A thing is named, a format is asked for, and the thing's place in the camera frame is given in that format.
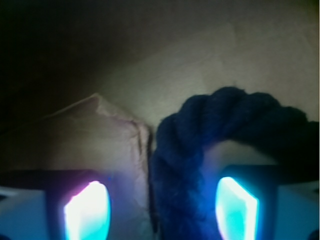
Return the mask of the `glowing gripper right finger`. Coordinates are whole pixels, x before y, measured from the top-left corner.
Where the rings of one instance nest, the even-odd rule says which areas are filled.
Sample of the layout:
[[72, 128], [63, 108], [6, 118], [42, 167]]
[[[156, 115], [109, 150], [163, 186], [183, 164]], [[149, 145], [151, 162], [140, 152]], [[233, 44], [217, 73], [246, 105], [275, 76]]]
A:
[[318, 240], [319, 167], [230, 165], [217, 182], [215, 215], [224, 240]]

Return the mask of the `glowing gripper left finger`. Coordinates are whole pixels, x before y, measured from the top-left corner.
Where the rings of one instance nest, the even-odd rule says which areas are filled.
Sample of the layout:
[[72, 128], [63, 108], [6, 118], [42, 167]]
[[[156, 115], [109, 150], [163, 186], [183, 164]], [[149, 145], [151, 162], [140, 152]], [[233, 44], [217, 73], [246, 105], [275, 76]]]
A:
[[93, 170], [13, 170], [0, 175], [2, 240], [106, 240], [107, 186]]

